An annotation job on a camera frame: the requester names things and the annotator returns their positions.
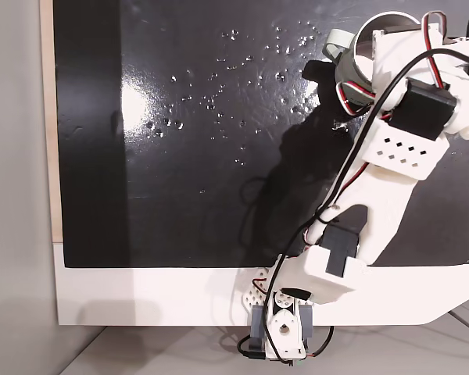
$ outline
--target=water droplet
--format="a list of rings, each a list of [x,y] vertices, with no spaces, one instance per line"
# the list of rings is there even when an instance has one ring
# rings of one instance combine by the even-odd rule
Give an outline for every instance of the water droplet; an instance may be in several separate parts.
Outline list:
[[[307,46],[307,37],[300,37],[299,38],[299,47],[306,47]]]
[[[280,82],[285,82],[285,75],[282,72],[276,73],[274,77]]]

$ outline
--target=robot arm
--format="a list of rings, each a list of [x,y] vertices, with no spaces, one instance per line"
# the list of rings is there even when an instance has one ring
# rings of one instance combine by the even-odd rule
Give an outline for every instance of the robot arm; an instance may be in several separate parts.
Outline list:
[[[437,25],[429,30],[433,47],[469,56],[469,38],[445,41]],[[257,306],[262,316],[258,324],[272,337],[260,335],[266,358],[287,363],[306,357],[303,324],[309,326],[309,319],[303,318],[307,312],[301,302],[330,303],[361,288],[367,266],[398,231],[415,185],[429,176],[448,149],[446,134],[469,139],[469,76],[457,54],[440,50],[434,61],[446,86],[435,87],[434,68],[421,57],[428,50],[423,33],[413,27],[373,33],[375,106],[309,223],[304,252],[295,258],[280,255],[267,282],[261,283],[268,296],[263,309]],[[395,77],[401,79],[396,83]],[[359,234],[334,222],[355,205],[368,210]]]

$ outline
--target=white wire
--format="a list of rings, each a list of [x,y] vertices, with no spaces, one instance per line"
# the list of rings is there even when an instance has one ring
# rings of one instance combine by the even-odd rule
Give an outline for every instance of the white wire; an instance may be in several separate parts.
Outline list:
[[[342,95],[341,95],[341,92],[340,92],[340,89],[339,89],[340,85],[341,85],[340,82],[335,85],[335,92],[337,93],[338,100],[340,101],[340,103],[342,105],[342,108],[345,110],[345,112],[348,115],[355,116],[356,114],[351,110],[351,108],[347,105],[347,103],[344,101],[344,99],[342,99]]]
[[[442,33],[442,35],[444,34],[443,28],[445,27],[445,18],[444,18],[445,13],[443,13],[440,10],[432,10],[431,12],[425,13],[424,16],[422,17],[422,21],[421,21],[422,34],[424,36],[424,47],[426,45],[425,44],[426,38],[429,40],[429,43],[431,44],[431,47],[432,47],[431,38],[430,38],[430,34],[429,34],[429,27],[428,27],[429,16],[431,14],[435,14],[436,16],[438,16],[439,25],[440,25],[440,29],[441,29],[440,32]],[[439,87],[439,81],[438,81],[438,78],[436,77],[436,72],[434,71],[434,69],[431,65],[431,60],[427,59],[427,63],[428,63],[429,71],[431,72],[431,75],[432,75],[432,79],[434,80],[436,86]]]
[[[342,85],[346,85],[348,88],[352,88],[354,91],[360,93],[363,96],[366,96],[369,99],[375,99],[375,94],[368,94],[367,92],[360,90],[354,84],[350,84],[349,82],[344,82]]]

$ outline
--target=black cable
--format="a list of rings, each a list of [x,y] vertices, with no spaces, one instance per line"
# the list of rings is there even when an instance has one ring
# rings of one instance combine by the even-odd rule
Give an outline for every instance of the black cable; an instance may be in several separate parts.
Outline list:
[[[334,326],[330,326],[330,330],[328,331],[328,336],[323,342],[323,344],[320,346],[318,350],[316,350],[310,357],[318,357],[323,351],[327,348],[328,344],[330,344],[331,338],[334,336]]]
[[[263,303],[263,328],[264,328],[264,332],[266,333],[267,340],[269,341],[269,343],[270,343],[270,345],[273,349],[273,352],[276,355],[276,358],[278,359],[278,361],[280,361],[281,363],[283,363],[285,365],[290,365],[290,364],[292,364],[293,361],[288,361],[286,359],[282,359],[282,357],[280,356],[280,353],[276,349],[276,345],[274,345],[273,338],[271,337],[269,329],[267,328],[268,303],[269,303],[270,298],[274,297],[273,292],[272,292],[274,282],[276,281],[276,276],[280,272],[280,268],[281,268],[281,265],[283,264],[283,261],[285,260],[285,256],[287,256],[288,251],[290,250],[292,244],[294,243],[295,239],[299,236],[299,234],[305,228],[307,228],[309,225],[311,225],[313,222],[314,222],[314,216],[311,217],[309,220],[307,220],[305,223],[301,224],[300,227],[297,228],[297,230],[294,232],[294,234],[290,238],[290,241],[287,243],[287,246],[286,246],[285,250],[281,254],[280,259],[278,260],[278,263],[277,263],[276,267],[274,268],[274,273],[273,273],[273,276],[272,276],[272,278],[269,282],[269,286],[267,287],[267,291],[266,291],[267,294],[266,294],[266,298],[264,299],[264,303]]]
[[[250,335],[247,335],[245,336],[243,339],[241,339],[240,341],[238,341],[238,344],[236,345],[236,348],[237,350],[239,351],[239,353],[241,355],[243,355],[244,357],[248,357],[249,356],[249,352],[247,352],[246,350],[243,350],[242,349],[242,345],[245,341],[249,340],[250,339]]]
[[[267,294],[266,294],[266,299],[264,299],[264,304],[263,304],[263,328],[264,332],[266,333],[267,340],[269,341],[274,354],[276,355],[277,359],[284,364],[292,364],[292,361],[288,361],[286,359],[282,359],[280,356],[280,353],[276,349],[276,346],[274,345],[273,338],[271,337],[271,334],[269,332],[269,329],[267,328],[267,309],[268,309],[268,303],[270,298],[273,298],[273,286],[274,282],[276,281],[276,277],[278,273],[280,272],[281,265],[283,264],[285,260],[285,256],[288,254],[288,251],[290,250],[292,244],[294,243],[295,239],[299,236],[299,234],[307,228],[309,225],[311,225],[315,220],[319,220],[322,223],[328,223],[320,218],[321,214],[323,211],[333,202],[335,196],[338,194],[342,182],[345,179],[345,175],[348,173],[349,168],[353,164],[353,160],[357,157],[358,152],[361,149],[361,146],[365,140],[365,137],[367,136],[368,131],[371,128],[372,123],[374,122],[374,119],[377,114],[381,111],[382,105],[384,102],[387,100],[388,96],[391,94],[392,90],[394,87],[401,81],[403,77],[406,76],[406,74],[415,66],[417,65],[421,60],[426,59],[429,56],[433,55],[450,55],[453,56],[457,59],[460,59],[464,61],[465,63],[469,64],[469,56],[463,55],[462,53],[459,53],[457,51],[453,51],[451,49],[444,49],[444,48],[437,48],[437,49],[431,49],[429,51],[422,52],[420,55],[415,57],[412,61],[410,61],[406,66],[399,71],[399,73],[396,75],[396,77],[392,80],[392,82],[388,85],[388,87],[384,90],[380,98],[375,102],[374,107],[372,108],[370,115],[368,116],[367,120],[365,121],[365,124],[363,125],[363,128],[361,130],[361,133],[358,135],[358,139],[356,143],[353,146],[353,150],[349,153],[347,160],[345,161],[344,166],[342,167],[341,171],[339,172],[339,175],[337,177],[337,180],[335,182],[335,185],[332,189],[332,193],[328,196],[326,201],[317,208],[316,212],[314,213],[313,217],[311,217],[309,220],[307,220],[304,224],[302,224],[295,233],[292,235],[292,238],[290,241],[287,243],[287,247],[283,251],[283,253],[280,256],[280,259],[278,260],[278,263],[276,267],[274,268],[274,273],[273,276],[270,280],[269,286],[267,288]]]
[[[365,121],[365,124],[363,125],[363,129],[361,130],[361,133],[358,135],[357,142],[353,146],[353,150],[349,153],[349,156],[347,160],[345,161],[345,164],[343,168],[341,169],[337,180],[335,182],[335,185],[332,189],[332,193],[328,196],[328,199],[316,210],[315,212],[315,217],[321,221],[322,223],[328,223],[320,218],[321,214],[323,211],[334,201],[335,196],[338,194],[342,182],[345,179],[345,175],[348,173],[349,168],[353,164],[354,159],[357,157],[358,152],[361,149],[361,146],[365,140],[365,137],[367,136],[368,131],[371,128],[372,123],[374,122],[374,119],[377,114],[381,111],[382,105],[384,102],[387,100],[388,96],[391,94],[392,90],[394,87],[401,81],[403,77],[406,76],[406,74],[415,66],[417,65],[421,60],[426,59],[429,56],[433,55],[450,55],[453,57],[456,57],[465,63],[469,64],[469,56],[463,55],[462,53],[459,53],[457,51],[453,51],[451,49],[445,49],[445,48],[436,48],[436,49],[430,49],[428,51],[422,52],[420,55],[415,57],[412,61],[410,61],[406,66],[401,69],[396,75],[396,77],[392,80],[392,82],[388,85],[388,87],[384,90],[382,95],[379,97],[379,99],[375,102],[374,107],[370,111],[370,114]]]

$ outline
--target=white frame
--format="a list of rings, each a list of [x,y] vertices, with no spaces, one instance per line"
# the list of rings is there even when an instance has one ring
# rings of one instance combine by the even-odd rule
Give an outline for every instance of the white frame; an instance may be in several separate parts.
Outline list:
[[[52,0],[41,0],[45,126],[61,325],[241,326],[251,269],[69,269],[64,266]],[[367,286],[338,302],[315,305],[316,325],[424,324],[469,299],[469,264],[371,268]]]

